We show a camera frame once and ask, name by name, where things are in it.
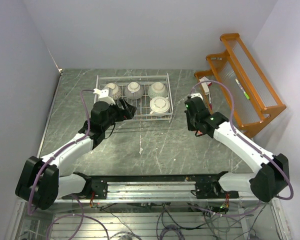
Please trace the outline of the beige patterned bowl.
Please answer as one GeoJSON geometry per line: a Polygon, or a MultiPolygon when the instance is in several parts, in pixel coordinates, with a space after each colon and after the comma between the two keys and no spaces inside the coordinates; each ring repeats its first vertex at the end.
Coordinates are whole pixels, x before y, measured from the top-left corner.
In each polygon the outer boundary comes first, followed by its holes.
{"type": "Polygon", "coordinates": [[[111,82],[108,83],[104,88],[109,88],[112,90],[112,98],[114,101],[117,101],[122,97],[122,90],[117,84],[111,82]]]}

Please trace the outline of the purple striped bowl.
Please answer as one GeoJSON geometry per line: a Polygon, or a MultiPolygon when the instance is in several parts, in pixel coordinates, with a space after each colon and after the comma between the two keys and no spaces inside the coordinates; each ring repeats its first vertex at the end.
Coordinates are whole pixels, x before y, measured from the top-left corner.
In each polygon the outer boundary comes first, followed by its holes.
{"type": "Polygon", "coordinates": [[[124,89],[125,96],[130,100],[137,100],[144,95],[143,87],[137,82],[130,82],[124,89]]]}

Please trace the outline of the white wire dish rack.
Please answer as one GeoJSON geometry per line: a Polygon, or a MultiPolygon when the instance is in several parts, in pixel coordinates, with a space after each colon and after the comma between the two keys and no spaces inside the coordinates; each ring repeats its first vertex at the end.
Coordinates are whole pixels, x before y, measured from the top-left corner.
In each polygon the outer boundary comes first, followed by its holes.
{"type": "Polygon", "coordinates": [[[108,76],[96,77],[95,87],[103,89],[107,84],[115,84],[121,90],[121,97],[127,101],[128,104],[136,107],[134,121],[168,121],[170,122],[173,117],[174,107],[171,95],[170,76],[165,75],[141,75],[141,76],[108,76]],[[138,99],[131,99],[126,96],[125,89],[131,83],[137,83],[143,89],[143,95],[138,99]],[[151,85],[161,83],[166,90],[166,99],[168,101],[168,110],[166,113],[155,113],[151,109],[152,98],[149,95],[151,85]]]}

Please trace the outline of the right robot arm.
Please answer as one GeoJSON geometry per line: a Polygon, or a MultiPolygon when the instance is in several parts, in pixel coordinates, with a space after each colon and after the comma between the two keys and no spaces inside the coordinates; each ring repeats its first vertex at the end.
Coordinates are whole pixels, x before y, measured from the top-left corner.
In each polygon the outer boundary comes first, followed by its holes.
{"type": "Polygon", "coordinates": [[[232,126],[222,113],[210,114],[199,93],[188,96],[184,104],[189,131],[194,131],[197,137],[208,135],[222,143],[252,171],[219,173],[210,186],[214,197],[221,198],[227,192],[236,191],[254,194],[260,201],[268,203],[288,186],[289,160],[284,154],[275,155],[263,149],[232,126]]]}

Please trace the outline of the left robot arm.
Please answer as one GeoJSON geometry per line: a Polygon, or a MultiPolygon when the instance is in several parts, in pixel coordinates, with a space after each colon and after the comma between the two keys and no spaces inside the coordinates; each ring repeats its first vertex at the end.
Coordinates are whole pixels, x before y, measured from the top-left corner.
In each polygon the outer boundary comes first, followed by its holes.
{"type": "Polygon", "coordinates": [[[24,164],[15,195],[41,210],[48,209],[56,199],[74,194],[88,198],[94,191],[92,178],[79,172],[64,174],[71,164],[96,148],[106,138],[106,130],[117,122],[131,120],[137,107],[123,98],[120,104],[97,101],[83,127],[68,143],[43,157],[29,157],[24,164]]]}

